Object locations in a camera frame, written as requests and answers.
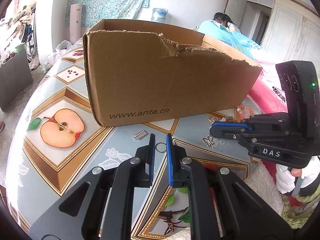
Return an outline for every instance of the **pink bedsheet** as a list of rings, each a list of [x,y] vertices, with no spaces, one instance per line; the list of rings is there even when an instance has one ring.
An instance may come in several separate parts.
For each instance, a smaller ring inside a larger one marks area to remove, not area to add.
[[[263,49],[251,49],[250,53],[262,66],[262,71],[249,91],[249,96],[258,104],[265,114],[288,112],[287,104],[272,90],[274,86],[285,96],[281,90],[280,80],[276,71],[276,64],[281,61],[276,60]]]

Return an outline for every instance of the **woman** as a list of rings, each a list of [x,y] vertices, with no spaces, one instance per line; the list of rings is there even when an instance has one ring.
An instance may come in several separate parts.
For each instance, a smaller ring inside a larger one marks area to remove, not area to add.
[[[213,17],[213,20],[220,23],[221,25],[229,28],[230,30],[234,31],[234,32],[238,32],[241,33],[241,31],[239,30],[238,26],[235,25],[230,17],[228,15],[226,15],[225,13],[216,13]]]

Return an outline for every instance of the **white glove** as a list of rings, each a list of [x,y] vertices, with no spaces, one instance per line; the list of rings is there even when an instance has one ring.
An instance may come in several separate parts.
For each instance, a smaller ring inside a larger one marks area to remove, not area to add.
[[[309,164],[301,169],[301,178],[303,179],[301,188],[309,186],[320,173],[320,160],[317,156],[313,156]],[[288,167],[284,165],[276,165],[276,187],[282,193],[290,192],[294,189],[296,177],[292,176],[288,171]]]
[[[288,171],[288,167],[284,165],[276,165],[276,187],[282,193],[290,192],[294,189],[296,177],[292,176]]]
[[[315,179],[318,177],[320,173],[320,160],[318,156],[312,156],[309,164],[302,169],[301,178],[303,182],[301,184],[301,188],[309,186]]]

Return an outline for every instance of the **gray cabinet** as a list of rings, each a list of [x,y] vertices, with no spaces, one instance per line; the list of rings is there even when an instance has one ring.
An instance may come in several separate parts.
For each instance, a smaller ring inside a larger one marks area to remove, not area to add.
[[[0,67],[0,108],[5,110],[32,81],[26,50],[23,50]]]

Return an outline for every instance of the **door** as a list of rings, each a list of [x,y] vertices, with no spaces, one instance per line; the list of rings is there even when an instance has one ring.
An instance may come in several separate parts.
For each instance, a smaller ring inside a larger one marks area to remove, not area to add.
[[[256,43],[258,43],[259,45],[261,44],[262,38],[263,38],[264,33],[265,33],[266,29],[267,29],[268,22],[269,22],[269,16],[264,14],[263,18],[262,18],[261,26],[260,26],[260,28],[258,30],[258,34],[257,34],[257,37],[255,39]]]
[[[247,0],[227,0],[224,13],[227,14],[238,27],[240,26],[246,3]]]

